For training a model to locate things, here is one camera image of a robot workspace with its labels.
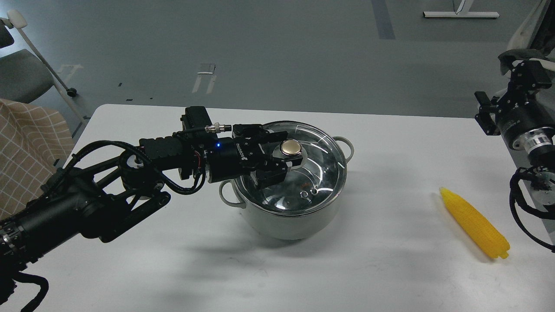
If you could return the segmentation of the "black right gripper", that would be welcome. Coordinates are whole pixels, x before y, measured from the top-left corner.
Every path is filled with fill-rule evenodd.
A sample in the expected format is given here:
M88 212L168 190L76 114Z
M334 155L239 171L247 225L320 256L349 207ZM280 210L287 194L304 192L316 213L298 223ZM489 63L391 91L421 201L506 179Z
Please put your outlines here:
M478 101L474 120L487 136L501 135L512 150L533 151L553 146L554 120L536 99L539 91L551 86L540 61L522 61L511 69L507 88L492 100L485 91L474 93Z

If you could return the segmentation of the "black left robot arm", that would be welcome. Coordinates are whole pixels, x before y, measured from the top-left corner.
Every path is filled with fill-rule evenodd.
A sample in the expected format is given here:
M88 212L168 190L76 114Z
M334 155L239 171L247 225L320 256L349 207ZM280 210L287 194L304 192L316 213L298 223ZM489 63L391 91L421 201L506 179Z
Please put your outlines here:
M41 186L39 198L1 221L2 303L16 283L32 283L39 292L22 311L36 310L49 282L26 274L29 263L77 234L113 241L169 203L165 186L191 195L205 182L251 176L255 188L264 189L303 162L301 144L285 131L214 123L202 106L186 108L180 120L181 131L138 146L111 140L86 145Z

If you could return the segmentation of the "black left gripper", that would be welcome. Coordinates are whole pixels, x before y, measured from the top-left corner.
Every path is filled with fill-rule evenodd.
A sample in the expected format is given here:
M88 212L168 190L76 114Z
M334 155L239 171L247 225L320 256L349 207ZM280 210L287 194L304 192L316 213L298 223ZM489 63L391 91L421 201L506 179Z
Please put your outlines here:
M273 157L263 147L288 139L288 132L270 132L262 124L235 124L232 137L204 135L204 178L222 182L251 176L256 189L283 182L293 167L300 166L303 156Z

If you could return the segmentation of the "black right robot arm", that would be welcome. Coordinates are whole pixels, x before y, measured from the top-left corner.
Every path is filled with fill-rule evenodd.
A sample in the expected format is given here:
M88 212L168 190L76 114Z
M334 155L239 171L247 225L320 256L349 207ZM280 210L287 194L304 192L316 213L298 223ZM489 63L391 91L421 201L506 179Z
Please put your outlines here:
M529 168L519 167L509 181L509 207L519 228L539 245L549 244L531 234L516 211L542 219L554 219L554 118L536 99L537 93L552 86L549 61L532 58L510 65L510 78L501 95L488 97L476 91L478 112L474 119L488 136L501 136L511 150L527 154Z

